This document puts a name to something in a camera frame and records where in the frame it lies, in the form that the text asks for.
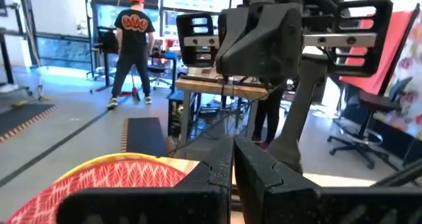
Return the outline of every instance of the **desk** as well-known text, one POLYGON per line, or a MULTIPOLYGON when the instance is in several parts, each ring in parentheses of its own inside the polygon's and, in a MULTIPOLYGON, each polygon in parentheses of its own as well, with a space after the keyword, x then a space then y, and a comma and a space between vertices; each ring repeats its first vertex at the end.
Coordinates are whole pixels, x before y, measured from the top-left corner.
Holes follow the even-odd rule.
MULTIPOLYGON (((213 72, 210 72, 207 75, 204 75, 203 77, 215 79, 216 73, 215 69, 213 70, 213 72)), ((183 91, 183 114, 181 118, 181 139, 179 142, 179 147, 183 147, 187 144, 188 122, 189 114, 191 113, 190 104, 192 99, 192 92, 216 95, 223 93, 223 96, 234 96, 239 98, 251 99, 252 105, 251 110, 249 112, 246 131, 246 137, 248 139, 252 138, 253 129, 255 127, 255 116, 258 107, 258 99, 266 99, 266 94, 268 93, 264 88, 233 85, 225 85, 224 90, 222 92, 223 85, 218 82, 203 82, 183 78, 180 78, 176 81, 176 88, 183 91)))
MULTIPOLYGON (((170 165, 180 171, 190 173, 199 163, 199 161, 190 161, 186 159, 174 159, 169 157, 161 157, 159 158, 160 161, 170 165)), ((337 187, 347 187, 347 186, 362 186, 368 187, 371 186, 375 181, 367 181, 361 179, 352 179, 352 178, 344 178, 344 177, 334 177, 330 175, 316 175, 305 173, 303 176, 310 181, 315 182, 320 186, 337 186, 337 187)), ((243 215, 240 212, 233 211, 231 213, 231 224, 243 224, 245 221, 243 220, 243 215)))

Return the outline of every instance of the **person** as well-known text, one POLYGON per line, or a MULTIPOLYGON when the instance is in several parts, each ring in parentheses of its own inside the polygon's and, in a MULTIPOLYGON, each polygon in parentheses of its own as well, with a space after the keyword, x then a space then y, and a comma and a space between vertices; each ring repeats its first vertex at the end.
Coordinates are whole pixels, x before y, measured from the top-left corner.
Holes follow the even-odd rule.
POLYGON ((271 79, 270 83, 276 89, 268 94, 267 99, 258 101, 258 109, 255 117, 255 129, 253 131, 252 141, 257 143, 262 149, 266 149, 273 141, 277 133, 278 122, 280 120, 280 103, 282 102, 284 94, 284 79, 271 79), (262 128, 264 126, 265 118, 267 120, 267 134, 266 139, 261 141, 262 128))
POLYGON ((142 82, 145 104, 151 104, 150 79, 148 77, 148 56, 154 47, 154 26, 150 18, 143 13, 144 0, 131 0, 131 8, 119 13, 114 23, 119 44, 119 60, 116 66, 113 89, 108 108, 118 105, 117 96, 126 76, 135 64, 142 82))

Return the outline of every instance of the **man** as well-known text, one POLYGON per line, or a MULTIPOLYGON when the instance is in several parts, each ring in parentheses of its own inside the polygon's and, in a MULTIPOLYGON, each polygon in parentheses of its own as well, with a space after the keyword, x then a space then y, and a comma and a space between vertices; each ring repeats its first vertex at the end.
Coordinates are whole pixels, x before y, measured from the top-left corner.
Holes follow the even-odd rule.
POLYGON ((109 109, 117 107, 117 96, 133 64, 139 72, 145 104, 151 104, 150 79, 148 77, 148 56, 154 47, 154 26, 150 18, 142 12, 144 0, 131 0, 131 8, 119 13, 114 23, 119 43, 119 60, 114 77, 109 109))

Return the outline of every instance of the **gray floor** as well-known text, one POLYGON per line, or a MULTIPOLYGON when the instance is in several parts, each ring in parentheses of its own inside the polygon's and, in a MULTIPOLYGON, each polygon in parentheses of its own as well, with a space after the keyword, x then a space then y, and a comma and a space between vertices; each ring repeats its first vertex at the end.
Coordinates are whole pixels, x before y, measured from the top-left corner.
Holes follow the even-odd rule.
MULTIPOLYGON (((15 76, 21 84, 34 86, 36 77, 27 72, 16 70, 15 76)), ((4 74, 0 72, 0 81, 4 74)), ((109 99, 109 90, 89 94, 91 88, 97 88, 102 82, 64 76, 44 76, 46 95, 54 96, 48 103, 57 106, 57 110, 24 132, 0 144, 0 179, 19 169, 25 163, 40 155, 43 151, 58 143, 88 121, 105 111, 109 99)), ((0 187, 0 221, 6 220, 21 205, 29 201, 38 192, 49 186, 66 171, 89 159, 119 151, 123 120, 128 117, 159 117, 163 133, 167 126, 166 89, 153 92, 153 105, 143 103, 135 105, 131 99, 118 110, 90 125, 86 130, 65 142, 45 159, 37 162, 6 185, 0 187)), ((3 110, 11 101, 22 99, 23 94, 0 97, 3 110)), ((392 173, 391 168, 381 162, 374 170, 368 170, 366 163, 355 153, 339 152, 335 156, 328 154, 335 146, 326 143, 330 133, 336 127, 324 117, 310 115, 300 140, 305 172, 319 175, 334 175, 370 181, 379 180, 392 173)), ((199 140, 191 146, 189 159, 201 159, 212 147, 207 139, 199 140)))

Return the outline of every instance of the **dark jeans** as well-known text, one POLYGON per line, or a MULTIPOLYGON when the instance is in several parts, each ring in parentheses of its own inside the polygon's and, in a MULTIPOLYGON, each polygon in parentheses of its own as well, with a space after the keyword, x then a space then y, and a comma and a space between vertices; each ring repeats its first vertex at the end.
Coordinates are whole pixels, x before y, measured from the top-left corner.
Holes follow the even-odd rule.
POLYGON ((260 138, 262 128, 264 126, 265 117, 267 120, 267 135, 265 142, 269 144, 276 136, 278 121, 280 120, 280 103, 283 98, 284 91, 277 89, 268 95, 266 100, 258 102, 258 111, 255 117, 254 138, 260 138))
POLYGON ((129 74, 132 65, 135 64, 139 72, 140 81, 142 82, 142 90, 145 96, 150 96, 150 79, 148 77, 148 56, 145 53, 121 53, 116 66, 116 74, 114 76, 113 89, 111 94, 114 98, 119 96, 121 87, 125 82, 126 76, 129 74))

